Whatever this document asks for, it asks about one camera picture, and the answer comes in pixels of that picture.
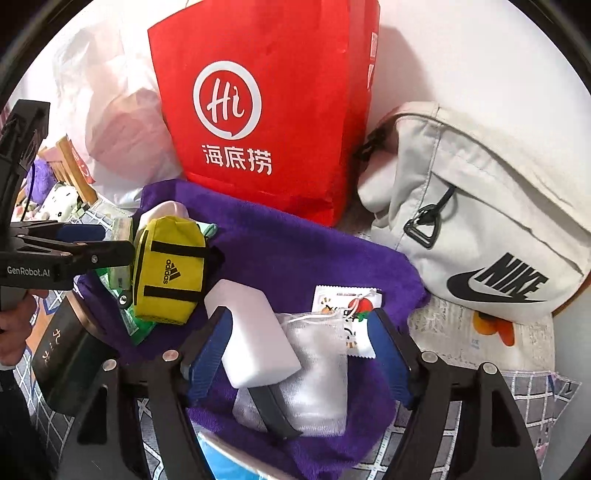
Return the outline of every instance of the drawstring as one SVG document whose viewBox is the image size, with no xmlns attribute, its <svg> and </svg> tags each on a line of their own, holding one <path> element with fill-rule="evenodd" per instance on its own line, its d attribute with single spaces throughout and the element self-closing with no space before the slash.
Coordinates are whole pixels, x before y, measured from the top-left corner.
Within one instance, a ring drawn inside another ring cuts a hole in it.
<svg viewBox="0 0 591 480">
<path fill-rule="evenodd" d="M 308 313 L 306 315 L 302 315 L 301 317 L 298 318 L 294 318 L 291 320 L 288 320 L 287 322 L 284 322 L 281 324 L 281 326 L 285 326 L 285 325 L 289 325 L 290 323 L 293 322 L 304 322 L 304 323 L 315 323 L 315 324 L 324 324 L 324 323 L 334 323 L 334 322 L 339 322 L 342 320 L 350 320 L 351 318 L 353 318 L 353 315 L 355 315 L 355 313 L 357 312 L 357 308 L 359 307 L 359 303 L 361 302 L 361 300 L 366 299 L 367 297 L 369 297 L 370 295 L 373 295 L 377 293 L 377 290 L 375 288 L 370 288 L 369 291 L 365 294 L 358 294 L 355 296 L 355 299 L 353 300 L 353 306 L 350 308 L 349 313 L 345 316 L 342 317 L 342 315 L 349 310 L 349 307 L 347 308 L 339 308 L 336 309 L 330 313 Z M 330 319 L 330 320 L 317 320 L 315 322 L 311 322 L 308 319 L 312 319 L 312 318 L 318 318 L 318 317 L 337 317 L 334 319 Z"/>
</svg>

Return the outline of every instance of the white sponge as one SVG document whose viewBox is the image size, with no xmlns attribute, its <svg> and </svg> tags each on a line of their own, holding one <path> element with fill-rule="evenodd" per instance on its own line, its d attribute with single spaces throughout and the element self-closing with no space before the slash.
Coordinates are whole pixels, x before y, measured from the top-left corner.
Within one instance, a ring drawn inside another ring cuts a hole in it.
<svg viewBox="0 0 591 480">
<path fill-rule="evenodd" d="M 219 306 L 232 312 L 232 336 L 222 364 L 234 388 L 273 385 L 301 369 L 296 353 L 261 290 L 220 280 L 204 303 L 208 316 Z"/>
</svg>

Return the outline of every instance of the blue plastic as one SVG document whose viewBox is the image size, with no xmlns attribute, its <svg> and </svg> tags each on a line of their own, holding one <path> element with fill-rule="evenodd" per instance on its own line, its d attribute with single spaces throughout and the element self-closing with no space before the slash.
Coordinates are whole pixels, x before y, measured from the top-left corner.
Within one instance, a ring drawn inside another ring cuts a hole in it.
<svg viewBox="0 0 591 480">
<path fill-rule="evenodd" d="M 259 480 L 262 477 L 238 465 L 199 438 L 199 445 L 216 480 Z"/>
<path fill-rule="evenodd" d="M 187 396 L 191 405 L 207 396 L 231 335 L 232 314 L 230 310 L 226 309 L 201 354 L 193 361 L 189 369 L 191 387 Z"/>
<path fill-rule="evenodd" d="M 408 389 L 408 367 L 375 310 L 368 317 L 368 336 L 392 398 L 409 407 L 413 396 Z"/>
</svg>

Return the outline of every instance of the blue gripper pad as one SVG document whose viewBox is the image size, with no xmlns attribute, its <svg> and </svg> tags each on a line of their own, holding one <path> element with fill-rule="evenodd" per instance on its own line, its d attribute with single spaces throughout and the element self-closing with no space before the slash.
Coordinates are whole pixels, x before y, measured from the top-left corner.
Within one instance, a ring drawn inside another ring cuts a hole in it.
<svg viewBox="0 0 591 480">
<path fill-rule="evenodd" d="M 375 310 L 368 317 L 368 336 L 392 398 L 409 408 L 413 396 L 408 389 L 408 367 Z"/>
<path fill-rule="evenodd" d="M 232 314 L 226 309 L 218 321 L 201 354 L 189 369 L 190 388 L 187 397 L 191 405 L 207 397 L 213 378 L 232 335 Z"/>
</svg>

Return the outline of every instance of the red bag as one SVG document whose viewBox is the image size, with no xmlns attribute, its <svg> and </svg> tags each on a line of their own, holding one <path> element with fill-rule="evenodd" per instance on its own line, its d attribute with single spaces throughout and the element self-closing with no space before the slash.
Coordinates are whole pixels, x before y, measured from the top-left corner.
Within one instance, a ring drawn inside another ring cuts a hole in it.
<svg viewBox="0 0 591 480">
<path fill-rule="evenodd" d="M 365 136 L 378 23 L 377 0 L 203 0 L 150 28 L 187 178 L 334 225 Z"/>
</svg>

